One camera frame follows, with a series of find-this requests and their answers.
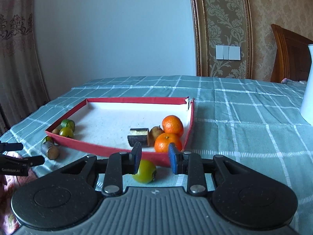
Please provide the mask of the dark eggplant chunk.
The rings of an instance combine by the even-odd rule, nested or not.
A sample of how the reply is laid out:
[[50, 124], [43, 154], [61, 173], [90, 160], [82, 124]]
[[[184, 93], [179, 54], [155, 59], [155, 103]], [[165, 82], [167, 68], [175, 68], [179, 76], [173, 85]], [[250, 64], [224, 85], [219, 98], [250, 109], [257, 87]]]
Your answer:
[[42, 152], [47, 156], [50, 160], [56, 160], [59, 157], [59, 149], [50, 141], [45, 141], [41, 145]]

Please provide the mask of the green cucumber end piece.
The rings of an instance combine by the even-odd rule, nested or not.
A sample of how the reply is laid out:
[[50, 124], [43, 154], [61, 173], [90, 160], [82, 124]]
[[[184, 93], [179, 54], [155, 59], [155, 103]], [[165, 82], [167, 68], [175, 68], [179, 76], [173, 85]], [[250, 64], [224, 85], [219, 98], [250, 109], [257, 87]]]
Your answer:
[[41, 143], [44, 144], [45, 142], [51, 142], [51, 143], [54, 144], [54, 140], [53, 140], [53, 138], [50, 137], [50, 136], [45, 136], [45, 137], [42, 139]]

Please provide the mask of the small brown longan fruit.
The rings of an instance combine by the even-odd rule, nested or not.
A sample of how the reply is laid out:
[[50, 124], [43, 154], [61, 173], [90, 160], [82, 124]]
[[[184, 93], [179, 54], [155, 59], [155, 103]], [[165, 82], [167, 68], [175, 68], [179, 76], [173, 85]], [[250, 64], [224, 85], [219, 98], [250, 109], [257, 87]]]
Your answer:
[[55, 129], [52, 131], [52, 133], [53, 133], [53, 134], [57, 134], [57, 135], [59, 135], [59, 133], [60, 133], [60, 129], [55, 128]]

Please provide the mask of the green tomato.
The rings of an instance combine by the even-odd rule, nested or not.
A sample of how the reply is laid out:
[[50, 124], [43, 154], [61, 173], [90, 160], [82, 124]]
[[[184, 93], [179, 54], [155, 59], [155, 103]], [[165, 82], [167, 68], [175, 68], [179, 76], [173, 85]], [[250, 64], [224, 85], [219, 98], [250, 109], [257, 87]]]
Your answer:
[[68, 137], [68, 138], [73, 138], [74, 137], [73, 130], [70, 127], [63, 127], [59, 131], [59, 135], [63, 136], [63, 137]]
[[132, 178], [139, 183], [150, 183], [154, 180], [157, 174], [157, 168], [153, 162], [149, 160], [141, 160], [139, 169]]

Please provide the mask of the split eggplant chunk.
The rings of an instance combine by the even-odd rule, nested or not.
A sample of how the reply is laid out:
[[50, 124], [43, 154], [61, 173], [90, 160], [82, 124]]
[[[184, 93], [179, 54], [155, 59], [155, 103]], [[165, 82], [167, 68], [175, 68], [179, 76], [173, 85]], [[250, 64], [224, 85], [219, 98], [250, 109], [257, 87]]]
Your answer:
[[131, 147], [139, 142], [142, 147], [150, 146], [150, 138], [149, 138], [149, 129], [148, 128], [131, 128], [130, 133], [127, 136], [128, 144]]

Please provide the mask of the orange mandarin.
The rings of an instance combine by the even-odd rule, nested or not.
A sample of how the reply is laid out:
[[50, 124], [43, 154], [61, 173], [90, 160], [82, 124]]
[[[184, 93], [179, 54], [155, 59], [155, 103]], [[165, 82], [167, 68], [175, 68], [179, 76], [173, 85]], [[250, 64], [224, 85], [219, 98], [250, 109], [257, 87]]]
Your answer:
[[169, 115], [162, 121], [163, 131], [165, 133], [176, 134], [178, 137], [183, 136], [184, 127], [181, 120], [175, 115]]
[[183, 149], [180, 138], [176, 134], [163, 133], [156, 138], [154, 149], [157, 153], [168, 152], [169, 144], [174, 143], [178, 150]]

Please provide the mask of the brown kiwi fruit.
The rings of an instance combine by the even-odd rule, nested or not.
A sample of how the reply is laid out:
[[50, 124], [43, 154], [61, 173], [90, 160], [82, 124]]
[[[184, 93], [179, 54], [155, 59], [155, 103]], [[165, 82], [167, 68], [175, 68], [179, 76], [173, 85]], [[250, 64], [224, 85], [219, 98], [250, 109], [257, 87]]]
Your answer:
[[150, 139], [150, 143], [153, 146], [157, 137], [160, 136], [161, 134], [163, 134], [164, 131], [160, 126], [154, 126], [149, 133], [149, 139]]

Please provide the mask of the pink towel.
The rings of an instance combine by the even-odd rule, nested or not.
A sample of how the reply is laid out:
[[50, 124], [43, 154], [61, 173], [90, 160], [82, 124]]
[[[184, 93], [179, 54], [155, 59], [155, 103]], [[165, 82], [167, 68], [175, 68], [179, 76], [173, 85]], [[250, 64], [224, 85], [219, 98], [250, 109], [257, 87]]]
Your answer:
[[1, 174], [1, 234], [12, 234], [20, 227], [12, 211], [11, 198], [21, 186], [36, 179], [31, 169], [26, 177]]

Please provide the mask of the teal checked tablecloth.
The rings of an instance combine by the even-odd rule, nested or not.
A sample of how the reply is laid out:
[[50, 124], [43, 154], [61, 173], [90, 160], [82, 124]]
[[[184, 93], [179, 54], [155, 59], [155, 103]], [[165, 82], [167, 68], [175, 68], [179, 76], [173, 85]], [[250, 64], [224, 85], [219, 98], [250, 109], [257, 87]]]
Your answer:
[[204, 158], [225, 155], [288, 185], [299, 204], [292, 227], [312, 234], [312, 126], [300, 114], [304, 92], [304, 86], [196, 76], [94, 79], [40, 107], [1, 140], [22, 143], [22, 156], [39, 155], [46, 128], [85, 98], [190, 97], [188, 149]]

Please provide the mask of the red shallow cardboard box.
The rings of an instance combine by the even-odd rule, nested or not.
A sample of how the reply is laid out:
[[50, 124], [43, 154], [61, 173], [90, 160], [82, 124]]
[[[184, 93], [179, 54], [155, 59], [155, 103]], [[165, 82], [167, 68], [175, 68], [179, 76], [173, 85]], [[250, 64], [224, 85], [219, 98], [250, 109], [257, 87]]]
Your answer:
[[[194, 123], [195, 101], [173, 97], [86, 98], [46, 129], [55, 143], [89, 154], [108, 157], [132, 148], [127, 137], [132, 128], [159, 126], [165, 117], [177, 116], [183, 126], [183, 148], [187, 147]], [[73, 120], [73, 138], [54, 134], [64, 119]]]

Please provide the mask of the white electric kettle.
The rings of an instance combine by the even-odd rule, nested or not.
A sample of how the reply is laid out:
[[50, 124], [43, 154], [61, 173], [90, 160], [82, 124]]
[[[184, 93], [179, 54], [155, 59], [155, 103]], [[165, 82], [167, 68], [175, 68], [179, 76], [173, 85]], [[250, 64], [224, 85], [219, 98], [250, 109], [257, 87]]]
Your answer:
[[300, 113], [305, 121], [313, 125], [313, 44], [308, 45], [308, 48], [311, 56], [311, 66]]

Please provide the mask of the pink cloth on bed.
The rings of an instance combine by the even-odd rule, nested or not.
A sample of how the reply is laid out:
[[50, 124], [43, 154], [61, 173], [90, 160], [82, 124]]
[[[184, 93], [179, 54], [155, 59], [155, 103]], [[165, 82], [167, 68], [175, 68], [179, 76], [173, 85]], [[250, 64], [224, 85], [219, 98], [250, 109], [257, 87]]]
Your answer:
[[296, 84], [303, 84], [303, 85], [306, 85], [307, 84], [307, 81], [294, 81], [294, 80], [291, 80], [291, 79], [288, 79], [288, 78], [284, 78], [282, 81], [281, 81], [281, 84], [289, 84], [289, 85], [296, 85]]

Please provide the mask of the wooden headboard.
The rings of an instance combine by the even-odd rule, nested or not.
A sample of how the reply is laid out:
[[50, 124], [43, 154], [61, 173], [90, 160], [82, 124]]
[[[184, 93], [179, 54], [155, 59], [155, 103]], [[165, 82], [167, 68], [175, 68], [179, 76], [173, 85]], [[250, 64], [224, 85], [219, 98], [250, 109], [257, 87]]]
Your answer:
[[284, 78], [306, 81], [311, 66], [308, 46], [312, 40], [277, 24], [271, 27], [277, 45], [271, 82], [280, 83]]

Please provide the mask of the white wall switch panel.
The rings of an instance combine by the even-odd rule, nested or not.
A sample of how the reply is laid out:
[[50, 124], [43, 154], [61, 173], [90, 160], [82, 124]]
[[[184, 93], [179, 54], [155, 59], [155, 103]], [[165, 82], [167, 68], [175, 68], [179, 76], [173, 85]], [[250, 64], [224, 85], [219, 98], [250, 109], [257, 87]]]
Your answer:
[[239, 61], [241, 49], [239, 46], [216, 45], [215, 57], [217, 60]]

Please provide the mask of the gold wallpaper frame moulding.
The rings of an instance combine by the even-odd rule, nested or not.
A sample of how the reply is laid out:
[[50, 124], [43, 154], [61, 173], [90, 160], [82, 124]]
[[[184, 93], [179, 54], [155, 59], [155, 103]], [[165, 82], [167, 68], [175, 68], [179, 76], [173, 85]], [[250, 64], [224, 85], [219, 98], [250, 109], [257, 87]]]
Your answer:
[[[249, 0], [191, 0], [196, 75], [252, 79], [253, 34]], [[239, 60], [219, 60], [216, 46], [240, 47]]]

